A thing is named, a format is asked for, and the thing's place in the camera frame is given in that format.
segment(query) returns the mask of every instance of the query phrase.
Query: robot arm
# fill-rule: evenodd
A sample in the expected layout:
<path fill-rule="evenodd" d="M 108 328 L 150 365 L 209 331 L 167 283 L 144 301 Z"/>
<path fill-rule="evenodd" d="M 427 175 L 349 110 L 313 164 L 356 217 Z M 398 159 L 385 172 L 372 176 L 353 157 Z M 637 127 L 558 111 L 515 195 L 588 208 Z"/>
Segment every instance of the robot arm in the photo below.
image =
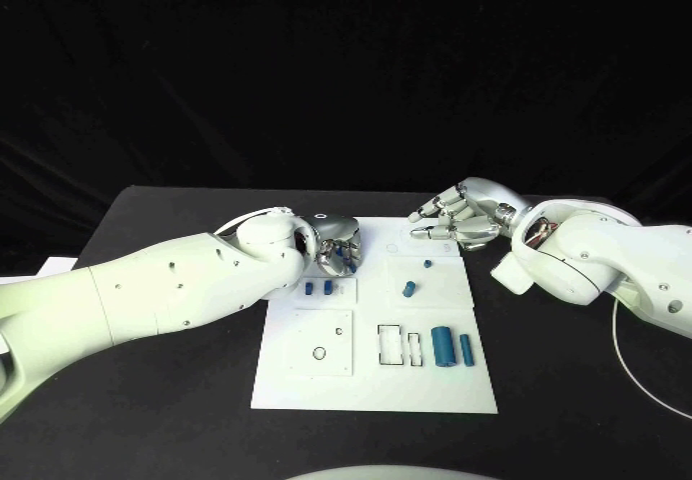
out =
<path fill-rule="evenodd" d="M 449 221 L 443 200 L 472 208 L 464 219 Z M 532 206 L 479 178 L 447 190 L 410 220 L 434 214 L 440 225 L 414 229 L 414 238 L 451 237 L 466 250 L 499 235 L 512 239 L 512 252 L 492 275 L 513 293 L 536 283 L 561 300 L 588 305 L 606 291 L 639 318 L 692 338 L 692 309 L 685 308 L 692 302 L 692 228 L 643 227 L 627 212 L 596 202 L 549 200 Z"/>
<path fill-rule="evenodd" d="M 352 274 L 361 261 L 355 219 L 303 219 L 286 208 L 254 215 L 219 234 L 170 240 L 94 267 L 0 287 L 0 421 L 87 355 L 286 295 L 313 261 L 333 276 Z"/>

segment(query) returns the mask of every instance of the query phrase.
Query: black curtain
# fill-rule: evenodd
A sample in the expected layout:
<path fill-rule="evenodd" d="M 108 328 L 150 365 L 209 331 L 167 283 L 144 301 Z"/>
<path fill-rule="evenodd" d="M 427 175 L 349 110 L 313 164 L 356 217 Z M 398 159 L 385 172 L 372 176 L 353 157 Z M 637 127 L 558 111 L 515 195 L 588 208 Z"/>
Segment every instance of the black curtain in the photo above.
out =
<path fill-rule="evenodd" d="M 689 224 L 685 20 L 652 2 L 3 0 L 3 247 L 78 253 L 131 184 L 473 175 Z"/>

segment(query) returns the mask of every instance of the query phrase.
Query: table surface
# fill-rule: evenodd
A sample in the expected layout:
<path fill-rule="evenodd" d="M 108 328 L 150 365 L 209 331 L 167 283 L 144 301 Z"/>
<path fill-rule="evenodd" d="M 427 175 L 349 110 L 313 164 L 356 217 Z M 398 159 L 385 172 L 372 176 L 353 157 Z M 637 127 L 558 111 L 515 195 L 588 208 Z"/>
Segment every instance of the table surface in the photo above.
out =
<path fill-rule="evenodd" d="M 214 231 L 274 205 L 299 214 L 402 216 L 421 193 L 128 188 L 78 267 Z M 662 409 L 613 352 L 613 299 L 570 305 L 490 277 L 506 239 L 464 253 L 499 415 L 251 410 L 267 304 L 71 365 L 0 426 L 3 478 L 277 479 L 410 464 L 503 479 L 686 478 L 692 421 Z M 691 340 L 619 316 L 640 381 L 692 411 Z"/>

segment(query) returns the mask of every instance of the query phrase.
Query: white cable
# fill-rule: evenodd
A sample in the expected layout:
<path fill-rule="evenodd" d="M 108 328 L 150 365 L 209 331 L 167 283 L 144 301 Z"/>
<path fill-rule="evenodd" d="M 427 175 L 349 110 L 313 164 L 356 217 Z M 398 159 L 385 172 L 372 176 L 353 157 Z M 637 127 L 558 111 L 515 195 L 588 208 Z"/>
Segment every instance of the white cable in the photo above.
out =
<path fill-rule="evenodd" d="M 245 215 L 241 215 L 238 218 L 234 218 L 221 228 L 218 228 L 214 234 L 221 235 L 221 233 L 224 233 L 234 225 L 238 225 L 238 223 L 244 222 L 248 218 L 270 212 L 291 213 L 291 209 L 287 207 L 271 207 L 271 208 L 263 208 L 257 212 L 247 213 Z"/>
<path fill-rule="evenodd" d="M 627 372 L 627 375 L 630 376 L 632 381 L 634 382 L 634 385 L 637 385 L 637 387 L 649 395 L 652 400 L 655 402 L 658 402 L 660 406 L 666 407 L 678 415 L 682 415 L 685 418 L 689 418 L 692 420 L 692 415 L 688 415 L 685 412 L 681 412 L 676 408 L 673 408 L 671 405 L 663 403 L 653 396 L 652 392 L 649 392 L 649 390 L 645 388 L 645 386 L 639 383 L 639 380 L 634 378 L 634 375 L 632 374 L 630 369 L 627 368 L 627 365 L 626 365 L 624 360 L 623 360 L 623 355 L 620 353 L 620 346 L 617 345 L 617 328 L 616 328 L 616 326 L 617 326 L 617 304 L 619 304 L 619 301 L 617 301 L 617 298 L 616 298 L 616 304 L 613 305 L 613 345 L 616 347 L 616 354 L 617 354 L 617 358 L 620 359 L 620 364 L 623 365 L 624 371 Z"/>

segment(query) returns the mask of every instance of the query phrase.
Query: blue cylinder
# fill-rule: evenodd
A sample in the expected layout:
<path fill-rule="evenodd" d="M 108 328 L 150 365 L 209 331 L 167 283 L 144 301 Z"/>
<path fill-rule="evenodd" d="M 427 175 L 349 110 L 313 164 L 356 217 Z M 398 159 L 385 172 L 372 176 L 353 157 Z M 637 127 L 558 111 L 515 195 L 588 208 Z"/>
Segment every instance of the blue cylinder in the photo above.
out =
<path fill-rule="evenodd" d="M 438 367 L 453 367 L 457 364 L 457 357 L 454 356 L 450 327 L 436 327 L 430 333 L 436 350 L 436 365 Z"/>
<path fill-rule="evenodd" d="M 469 335 L 464 333 L 459 336 L 461 340 L 461 354 L 464 355 L 464 365 L 473 367 L 476 363 L 473 362 L 473 351 L 472 351 L 472 342 L 469 341 Z"/>
<path fill-rule="evenodd" d="M 407 282 L 407 287 L 404 288 L 404 296 L 408 298 L 414 294 L 415 291 L 415 283 L 414 282 Z"/>

